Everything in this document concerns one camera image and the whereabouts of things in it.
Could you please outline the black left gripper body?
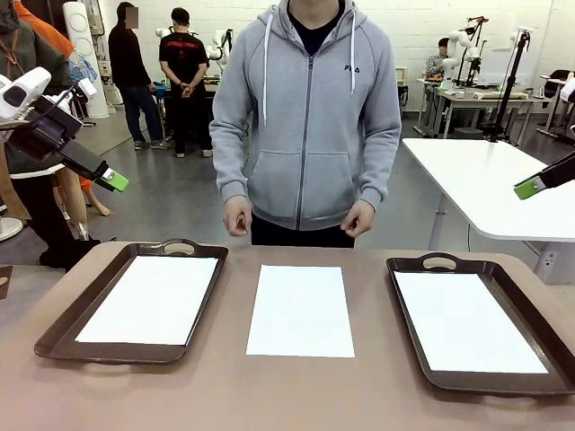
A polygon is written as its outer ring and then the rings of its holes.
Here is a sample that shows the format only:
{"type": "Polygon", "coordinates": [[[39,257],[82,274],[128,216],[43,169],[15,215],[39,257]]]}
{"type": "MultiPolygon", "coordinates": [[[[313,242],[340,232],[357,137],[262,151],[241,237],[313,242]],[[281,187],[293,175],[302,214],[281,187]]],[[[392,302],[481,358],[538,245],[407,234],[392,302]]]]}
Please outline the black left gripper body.
{"type": "Polygon", "coordinates": [[[82,122],[47,96],[40,96],[24,119],[28,123],[17,127],[9,141],[29,157],[38,161],[51,155],[75,161],[84,158],[84,147],[75,141],[82,122]]]}

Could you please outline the person's right hand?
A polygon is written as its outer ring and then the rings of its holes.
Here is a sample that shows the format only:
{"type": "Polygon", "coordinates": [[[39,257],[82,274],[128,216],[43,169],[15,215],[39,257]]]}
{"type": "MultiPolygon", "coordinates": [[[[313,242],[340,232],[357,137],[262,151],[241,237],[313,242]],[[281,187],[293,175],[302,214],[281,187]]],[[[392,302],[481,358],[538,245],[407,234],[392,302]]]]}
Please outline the person's right hand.
{"type": "Polygon", "coordinates": [[[252,205],[248,198],[242,195],[229,198],[224,203],[223,222],[230,235],[247,235],[252,225],[252,205]]]}

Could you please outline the person's left hand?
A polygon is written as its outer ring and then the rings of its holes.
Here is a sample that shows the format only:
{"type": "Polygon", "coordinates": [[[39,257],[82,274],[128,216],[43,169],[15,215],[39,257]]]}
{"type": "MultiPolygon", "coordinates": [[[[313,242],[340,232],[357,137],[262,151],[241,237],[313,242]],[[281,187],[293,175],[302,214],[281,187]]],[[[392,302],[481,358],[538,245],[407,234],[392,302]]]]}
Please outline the person's left hand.
{"type": "Polygon", "coordinates": [[[358,200],[341,223],[341,230],[351,238],[369,232],[374,223],[375,209],[363,199],[358,200]]]}

